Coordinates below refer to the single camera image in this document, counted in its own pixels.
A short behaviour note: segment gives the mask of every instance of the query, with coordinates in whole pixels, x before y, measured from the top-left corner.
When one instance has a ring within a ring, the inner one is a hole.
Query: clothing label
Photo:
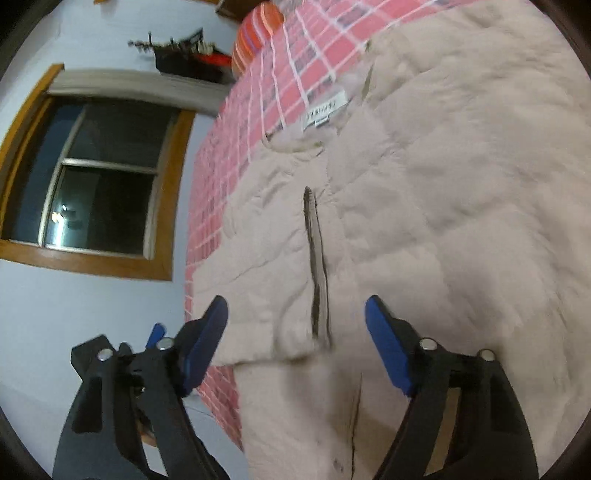
[[[302,118],[302,129],[305,130],[311,124],[315,124],[317,127],[324,125],[331,113],[336,112],[342,106],[347,105],[347,103],[347,94],[344,90],[341,90],[327,102],[313,106]]]

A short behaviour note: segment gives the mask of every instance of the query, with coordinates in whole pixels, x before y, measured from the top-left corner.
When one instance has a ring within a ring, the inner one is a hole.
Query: fabric
[[[235,367],[251,478],[375,474],[407,401],[366,331],[371,294],[450,350],[496,351],[545,472],[591,404],[585,70],[531,4],[486,0],[389,29],[341,85],[330,124],[259,143],[242,180],[260,202],[313,189],[332,341]],[[288,154],[312,137],[314,161]]]
[[[278,173],[263,174],[274,189]],[[242,182],[237,188],[226,208],[222,246],[193,277],[196,312],[215,295],[231,306],[213,365],[296,359],[329,345],[314,196],[304,179],[291,181],[280,196],[253,197],[258,187]]]
[[[252,59],[280,28],[283,20],[283,14],[272,2],[257,5],[246,16],[238,29],[232,52],[232,71],[236,77],[244,73]]]
[[[193,273],[220,245],[226,199],[266,132],[285,128],[338,75],[354,66],[365,43],[390,25],[419,20],[474,0],[306,0],[232,88],[195,160],[185,269],[185,320],[191,319]],[[231,368],[212,367],[200,391],[226,433],[240,444]]]

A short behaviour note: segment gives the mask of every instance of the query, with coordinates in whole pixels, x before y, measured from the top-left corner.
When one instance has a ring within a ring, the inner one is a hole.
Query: bed
[[[187,318],[193,312],[194,272],[220,247],[227,198],[250,165],[259,140],[293,124],[359,61],[366,41],[378,31],[468,3],[472,2],[310,0],[287,18],[231,92],[197,155],[189,219]],[[230,438],[242,446],[232,368],[211,368],[200,394]]]

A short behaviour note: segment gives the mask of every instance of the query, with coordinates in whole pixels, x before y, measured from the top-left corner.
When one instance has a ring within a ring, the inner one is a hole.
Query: blue gripper pad
[[[185,377],[183,387],[187,394],[201,385],[213,354],[222,339],[222,334],[228,324],[228,303],[226,300],[221,296],[216,296],[203,318],[198,321],[203,323],[203,330],[183,363]]]
[[[390,326],[388,318],[382,312],[376,297],[370,297],[365,303],[365,323],[386,367],[390,381],[410,397],[413,394],[414,385],[408,370],[408,356]]]
[[[150,348],[156,345],[159,340],[161,340],[164,335],[166,335],[166,327],[162,325],[162,323],[154,324],[154,328],[152,328],[152,333],[148,338],[148,342],[146,343],[146,348]]]

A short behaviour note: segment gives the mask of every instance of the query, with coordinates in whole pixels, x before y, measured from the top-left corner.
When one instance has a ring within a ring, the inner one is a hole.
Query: metal screw
[[[494,362],[496,360],[496,355],[492,350],[485,348],[484,350],[480,350],[478,352],[480,358],[486,360],[487,362]]]
[[[110,348],[103,348],[96,357],[101,361],[104,362],[113,356],[113,350]]]
[[[174,340],[170,337],[164,337],[160,340],[158,340],[158,343],[156,343],[156,348],[158,350],[168,350],[169,348],[172,348],[174,345]]]
[[[418,344],[421,346],[423,350],[437,350],[437,342],[432,338],[421,338],[421,341]]]

